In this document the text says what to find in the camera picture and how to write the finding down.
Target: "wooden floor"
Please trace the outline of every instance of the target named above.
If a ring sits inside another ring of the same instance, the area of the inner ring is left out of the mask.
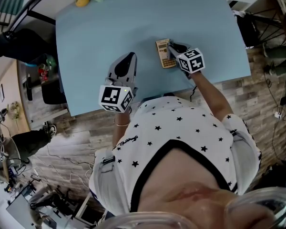
[[[262,165],[253,182],[255,184],[266,168],[278,161],[272,148],[272,137],[274,137],[273,146],[278,157],[286,158],[286,120],[277,123],[277,119],[274,118],[277,105],[270,95],[264,79],[263,67],[267,62],[261,49],[250,49],[247,50],[247,53],[252,76],[217,83],[215,86],[228,99],[234,113],[247,121],[249,130],[262,151]],[[271,91],[278,102],[285,92],[286,76],[277,78],[267,75],[266,77],[272,82]],[[192,90],[190,89],[176,95],[189,100],[191,94]],[[197,106],[206,107],[198,90],[194,95],[193,102]],[[70,158],[73,162],[93,162],[94,152],[97,149],[112,147],[113,117],[114,114],[110,112],[95,111],[76,117],[66,114],[55,119],[58,128],[57,135],[48,146],[39,150],[37,155],[31,158],[39,175],[44,177],[43,180],[53,186],[60,185],[63,190],[70,188],[73,198],[84,199],[89,192],[88,188],[84,186],[84,184],[88,186],[85,173],[89,169],[89,165],[75,165],[69,160],[50,156],[49,152],[51,155]],[[53,164],[60,175],[51,165],[47,166],[48,164]],[[33,174],[33,170],[24,172],[25,177],[21,177],[21,179],[28,179],[31,172]],[[70,173],[79,175],[84,184],[74,175],[71,177],[72,180],[68,181]],[[97,210],[102,210],[102,207],[93,200],[91,200],[91,205]]]

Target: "black bag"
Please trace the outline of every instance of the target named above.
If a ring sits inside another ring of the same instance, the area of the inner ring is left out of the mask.
[[[55,57],[55,52],[55,47],[53,48],[30,29],[21,29],[18,32],[6,31],[0,35],[0,57],[32,63],[45,53]]]

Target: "table surface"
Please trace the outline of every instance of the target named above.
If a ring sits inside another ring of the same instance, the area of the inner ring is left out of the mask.
[[[30,131],[30,127],[22,105],[16,60],[11,60],[8,70],[0,80],[0,86],[1,84],[3,87],[4,99],[1,101],[0,97],[0,111],[6,108],[8,104],[10,105],[15,101],[17,101],[20,106],[20,116],[17,121],[13,120],[8,113],[5,116],[5,121],[2,123],[9,128],[11,136]],[[7,128],[2,125],[0,127],[3,136],[9,137],[10,135]]]
[[[104,0],[60,12],[56,41],[72,116],[100,109],[99,88],[121,55],[138,57],[135,102],[193,86],[176,67],[161,67],[155,42],[197,47],[213,83],[250,75],[243,39],[225,0]]]

